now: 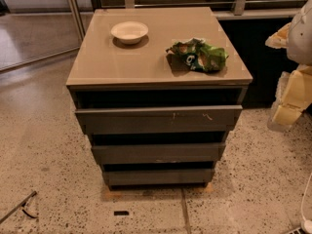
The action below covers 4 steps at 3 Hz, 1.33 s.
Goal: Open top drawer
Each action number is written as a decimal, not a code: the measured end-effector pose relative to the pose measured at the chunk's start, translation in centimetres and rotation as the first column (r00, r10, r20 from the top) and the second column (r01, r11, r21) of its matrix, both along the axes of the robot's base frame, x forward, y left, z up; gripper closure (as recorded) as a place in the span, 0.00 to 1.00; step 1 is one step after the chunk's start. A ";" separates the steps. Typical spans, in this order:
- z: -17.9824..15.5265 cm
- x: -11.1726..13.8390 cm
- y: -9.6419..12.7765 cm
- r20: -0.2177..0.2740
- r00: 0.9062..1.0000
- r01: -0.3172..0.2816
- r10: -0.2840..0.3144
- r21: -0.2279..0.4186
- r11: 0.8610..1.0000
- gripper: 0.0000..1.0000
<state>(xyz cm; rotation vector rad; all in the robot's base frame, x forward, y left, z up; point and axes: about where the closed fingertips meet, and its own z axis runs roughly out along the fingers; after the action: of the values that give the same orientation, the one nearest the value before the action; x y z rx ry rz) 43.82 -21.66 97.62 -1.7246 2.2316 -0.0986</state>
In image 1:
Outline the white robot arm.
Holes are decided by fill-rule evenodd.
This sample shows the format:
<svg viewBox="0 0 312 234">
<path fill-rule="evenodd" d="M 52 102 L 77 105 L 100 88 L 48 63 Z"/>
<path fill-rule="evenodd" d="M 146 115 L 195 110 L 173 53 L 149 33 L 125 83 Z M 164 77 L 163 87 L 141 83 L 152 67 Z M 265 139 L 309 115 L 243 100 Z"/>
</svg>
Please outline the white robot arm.
<svg viewBox="0 0 312 234">
<path fill-rule="evenodd" d="M 265 41 L 265 45 L 284 48 L 296 70 L 283 72 L 279 78 L 275 101 L 271 106 L 268 128 L 286 131 L 312 103 L 312 0 L 308 0 L 292 21 Z"/>
</svg>

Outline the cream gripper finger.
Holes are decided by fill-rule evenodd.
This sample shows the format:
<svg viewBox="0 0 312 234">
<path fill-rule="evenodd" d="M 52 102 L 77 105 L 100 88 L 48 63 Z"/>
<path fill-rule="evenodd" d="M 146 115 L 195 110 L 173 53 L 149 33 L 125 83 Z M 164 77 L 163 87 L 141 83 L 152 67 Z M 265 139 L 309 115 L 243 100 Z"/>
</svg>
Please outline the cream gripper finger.
<svg viewBox="0 0 312 234">
<path fill-rule="evenodd" d="M 287 41 L 290 26 L 291 24 L 287 23 L 283 27 L 281 27 L 277 32 L 269 36 L 265 41 L 265 45 L 273 49 L 286 49 L 288 46 Z"/>
<path fill-rule="evenodd" d="M 312 103 L 312 74 L 295 70 L 279 78 L 276 100 L 272 104 L 272 122 L 290 127 Z"/>
</svg>

